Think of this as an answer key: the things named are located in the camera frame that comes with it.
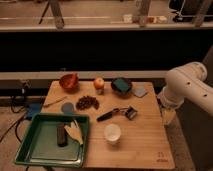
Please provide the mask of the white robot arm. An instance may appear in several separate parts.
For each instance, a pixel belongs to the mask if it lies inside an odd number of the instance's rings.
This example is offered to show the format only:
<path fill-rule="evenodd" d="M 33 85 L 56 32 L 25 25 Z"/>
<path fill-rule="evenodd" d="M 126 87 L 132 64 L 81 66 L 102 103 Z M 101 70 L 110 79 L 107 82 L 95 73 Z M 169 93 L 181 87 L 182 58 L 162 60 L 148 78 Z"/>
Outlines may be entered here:
<path fill-rule="evenodd" d="M 169 70 L 166 85 L 157 95 L 162 109 L 162 120 L 169 125 L 176 110 L 188 99 L 213 116 L 213 87 L 205 83 L 207 69 L 201 62 L 190 62 Z"/>

